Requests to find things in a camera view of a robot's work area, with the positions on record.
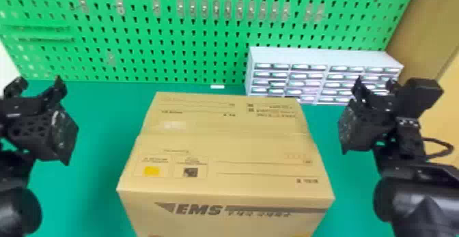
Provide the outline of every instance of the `beige wall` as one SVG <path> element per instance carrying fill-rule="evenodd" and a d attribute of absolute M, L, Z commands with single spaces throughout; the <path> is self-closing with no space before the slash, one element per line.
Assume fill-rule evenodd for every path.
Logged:
<path fill-rule="evenodd" d="M 439 79 L 445 93 L 435 105 L 424 112 L 421 117 L 422 135 L 434 137 L 451 143 L 456 148 L 450 156 L 438 158 L 436 162 L 452 163 L 459 166 L 459 55 L 452 60 L 445 74 Z M 443 147 L 432 143 L 426 143 L 428 153 L 438 152 Z"/>
<path fill-rule="evenodd" d="M 445 90 L 421 117 L 422 135 L 447 141 L 456 151 L 435 161 L 459 166 L 459 0 L 411 0 L 388 47 L 405 65 L 400 81 L 410 77 L 437 79 Z M 443 147 L 427 143 L 428 153 Z"/>
<path fill-rule="evenodd" d="M 437 78 L 459 45 L 459 0 L 411 0 L 388 47 L 405 65 L 400 76 Z"/>

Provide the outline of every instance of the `yellow sticker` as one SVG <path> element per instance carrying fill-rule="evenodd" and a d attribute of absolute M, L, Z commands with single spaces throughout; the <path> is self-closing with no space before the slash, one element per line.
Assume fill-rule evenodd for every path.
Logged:
<path fill-rule="evenodd" d="M 145 167 L 143 169 L 144 176 L 159 176 L 159 167 Z"/>

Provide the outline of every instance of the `cardboard box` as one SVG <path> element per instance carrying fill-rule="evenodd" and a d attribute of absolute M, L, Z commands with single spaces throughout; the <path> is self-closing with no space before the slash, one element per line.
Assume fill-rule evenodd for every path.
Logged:
<path fill-rule="evenodd" d="M 293 98 L 157 93 L 117 191 L 142 237 L 300 237 L 334 196 Z"/>

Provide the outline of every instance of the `robotic arm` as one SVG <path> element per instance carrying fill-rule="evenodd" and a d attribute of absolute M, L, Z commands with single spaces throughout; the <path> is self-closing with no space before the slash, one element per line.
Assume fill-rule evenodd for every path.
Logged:
<path fill-rule="evenodd" d="M 453 152 L 453 146 L 419 132 L 419 116 L 442 95 L 434 80 L 389 80 L 386 96 L 373 94 L 360 79 L 355 96 L 339 119 L 343 153 L 372 150 L 382 177 L 374 191 L 378 218 L 397 237 L 454 237 L 459 234 L 459 170 L 429 160 Z M 427 155 L 424 141 L 445 146 Z"/>
<path fill-rule="evenodd" d="M 27 189 L 35 161 L 68 165 L 78 126 L 60 104 L 67 89 L 60 77 L 36 97 L 21 97 L 27 82 L 18 77 L 0 97 L 0 237 L 22 237 L 35 232 L 42 213 L 36 196 Z"/>

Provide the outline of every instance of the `box flap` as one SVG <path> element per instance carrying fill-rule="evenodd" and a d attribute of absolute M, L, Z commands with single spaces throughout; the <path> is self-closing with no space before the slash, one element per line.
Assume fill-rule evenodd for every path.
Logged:
<path fill-rule="evenodd" d="M 293 98 L 180 94 L 159 92 L 145 117 L 141 134 L 251 132 L 309 134 Z"/>

